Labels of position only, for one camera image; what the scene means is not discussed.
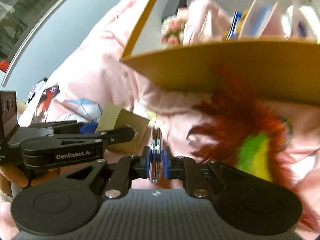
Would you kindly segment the person's left hand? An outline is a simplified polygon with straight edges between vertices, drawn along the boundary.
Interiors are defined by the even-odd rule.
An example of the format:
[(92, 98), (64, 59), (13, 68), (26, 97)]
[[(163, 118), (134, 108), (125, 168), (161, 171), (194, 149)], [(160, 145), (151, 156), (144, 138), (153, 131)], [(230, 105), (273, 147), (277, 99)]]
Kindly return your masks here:
[[(44, 172), (44, 175), (41, 175), (40, 177), (33, 179), (30, 185), (35, 186), (55, 176), (58, 176), (59, 173), (59, 168), (47, 170)], [(28, 185), (28, 179), (26, 175), (13, 164), (1, 166), (1, 191), (9, 197), (12, 197), (12, 183), (19, 187), (25, 188)]]

